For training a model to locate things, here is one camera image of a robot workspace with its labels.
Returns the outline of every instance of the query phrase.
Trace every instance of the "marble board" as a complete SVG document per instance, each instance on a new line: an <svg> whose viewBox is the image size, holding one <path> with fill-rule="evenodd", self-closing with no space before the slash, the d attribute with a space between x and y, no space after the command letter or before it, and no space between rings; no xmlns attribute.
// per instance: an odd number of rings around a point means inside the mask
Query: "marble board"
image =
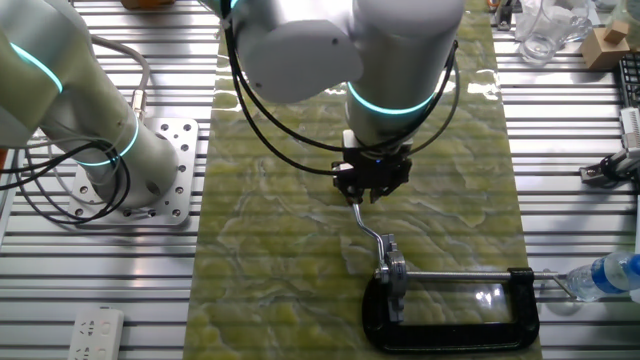
<svg viewBox="0 0 640 360"><path fill-rule="evenodd" d="M526 266L489 15L468 1L458 32L462 95L449 129L413 157L411 180L362 207L375 231L395 234L409 270L500 270ZM221 46L195 256L184 359L392 359L361 329L361 300L376 266L332 179L277 159L244 119ZM416 136L433 134L450 110L453 81ZM340 145L346 86L274 115L303 135ZM307 166L329 169L340 154L318 150L252 114L267 137ZM509 321L497 284L413 284L408 324ZM425 359L541 359L518 353Z"/></svg>

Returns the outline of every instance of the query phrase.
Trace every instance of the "metal rod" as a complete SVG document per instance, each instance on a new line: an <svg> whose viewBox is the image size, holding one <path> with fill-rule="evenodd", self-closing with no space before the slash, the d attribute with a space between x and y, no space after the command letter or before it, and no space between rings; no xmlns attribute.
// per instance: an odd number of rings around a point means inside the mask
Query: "metal rod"
<svg viewBox="0 0 640 360"><path fill-rule="evenodd" d="M554 276L554 277L553 277L553 281L555 281L555 282L556 282L556 284L558 284L558 286L560 286L560 288L561 288L562 290L564 290L564 292L566 292L566 293L567 293L567 295L569 295L569 297L571 297L571 298L572 298L572 299L574 299L574 300L577 298L576 294L574 294L574 293L573 293L573 291L571 291L571 290L569 289L569 287L567 287L567 285L565 285L565 284L560 280L559 276Z"/></svg>
<svg viewBox="0 0 640 360"><path fill-rule="evenodd" d="M375 231L369 229L364 222L362 222L362 217L360 216L360 205L353 204L353 214L356 216L356 222L362 231L364 231L367 235L376 239L378 242L378 261L380 263L380 267L385 267L384 263L384 242L382 241L382 237L378 235Z"/></svg>
<svg viewBox="0 0 640 360"><path fill-rule="evenodd" d="M417 281L436 281L436 280L457 280L457 281L508 281L511 278L509 272L491 272L491 271L436 271L436 272L418 272L407 271L407 277ZM555 272L535 272L535 280L555 280L558 273Z"/></svg>

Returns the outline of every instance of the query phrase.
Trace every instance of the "metal bracket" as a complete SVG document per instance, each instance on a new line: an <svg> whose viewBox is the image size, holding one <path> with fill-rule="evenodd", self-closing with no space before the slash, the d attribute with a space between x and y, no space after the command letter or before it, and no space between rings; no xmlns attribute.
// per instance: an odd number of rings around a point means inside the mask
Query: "metal bracket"
<svg viewBox="0 0 640 360"><path fill-rule="evenodd" d="M502 0L496 14L494 15L494 22L496 27L500 31L511 30L511 19L513 14L522 12L522 5L518 0Z"/></svg>
<svg viewBox="0 0 640 360"><path fill-rule="evenodd" d="M399 323L404 321L404 296L407 293L407 264L402 252L398 250L393 234L382 235L385 254L384 261L389 269L389 284L387 285L389 305L389 321Z"/></svg>
<svg viewBox="0 0 640 360"><path fill-rule="evenodd" d="M583 184L611 187L620 181L638 178L640 171L640 111L636 108L620 110L622 150L606 156L600 163L580 168Z"/></svg>
<svg viewBox="0 0 640 360"><path fill-rule="evenodd" d="M183 225L189 219L191 205L191 188L195 169L196 149L198 143L198 123L193 119L162 119L151 118L145 120L145 125L152 131L166 134L167 140L173 145L178 154L178 175L170 191L148 207L135 210L118 209L104 218L97 219L79 227L147 227L171 228ZM188 145L188 150L181 147ZM102 199L93 191L85 171L78 167L73 184L73 194L86 202L101 203ZM77 213L81 210L83 216L95 215L103 205L90 205L70 199L69 212Z"/></svg>

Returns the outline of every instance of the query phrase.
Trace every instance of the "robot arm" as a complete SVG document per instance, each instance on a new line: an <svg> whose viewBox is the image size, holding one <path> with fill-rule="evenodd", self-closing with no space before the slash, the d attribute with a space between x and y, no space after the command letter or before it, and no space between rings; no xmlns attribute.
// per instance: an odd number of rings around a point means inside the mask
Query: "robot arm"
<svg viewBox="0 0 640 360"><path fill-rule="evenodd" d="M220 14L219 0L201 1ZM393 167L397 174L380 173L376 165L406 150L406 137L375 152L357 150L406 134L429 106L464 0L231 4L237 53L263 98L296 102L348 82L351 130L345 131L343 144L356 151L345 153L345 164L335 167L349 175L338 179L341 191L347 195L346 189L355 186L350 195L356 198L365 189L387 195L406 181L410 162L400 170ZM68 138L69 129L107 140L131 170L127 208L154 202L176 177L175 150L141 124L101 70L86 25L67 0L0 1L0 127L0 145L8 147L24 145L38 127L52 140ZM69 152L85 142L60 147ZM100 197L109 198L113 186L103 184L111 176L104 154L89 150L75 159ZM371 178L376 181L360 181Z"/></svg>
<svg viewBox="0 0 640 360"><path fill-rule="evenodd" d="M174 148L138 121L100 68L89 31L67 0L2 0L0 146L23 146L38 127L53 141L78 137L59 144L65 152L87 137L111 143L130 171L123 208L153 203L176 178ZM104 153L92 149L74 159L109 199L115 180ZM122 171L115 176L124 178Z"/></svg>
<svg viewBox="0 0 640 360"><path fill-rule="evenodd" d="M201 2L220 13L220 1ZM233 36L234 53L260 96L295 102L348 83L344 162L332 166L347 199L360 202L371 190L375 201L407 182L409 140L437 103L445 64L453 68L464 1L229 3L223 25L233 34L226 36Z"/></svg>

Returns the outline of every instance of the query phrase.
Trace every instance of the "black clamp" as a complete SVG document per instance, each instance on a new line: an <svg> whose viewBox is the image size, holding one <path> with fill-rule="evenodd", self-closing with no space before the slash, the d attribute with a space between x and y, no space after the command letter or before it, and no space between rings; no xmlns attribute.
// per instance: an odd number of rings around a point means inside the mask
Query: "black clamp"
<svg viewBox="0 0 640 360"><path fill-rule="evenodd" d="M534 272L513 268L507 282L512 323L403 326L390 320L389 284L373 278L362 303L365 335L379 350L392 354L451 354L519 350L538 337L540 321L533 291Z"/></svg>
<svg viewBox="0 0 640 360"><path fill-rule="evenodd" d="M522 4L519 0L502 0L496 9L494 16L496 27L500 31L511 30L513 14L522 12Z"/></svg>

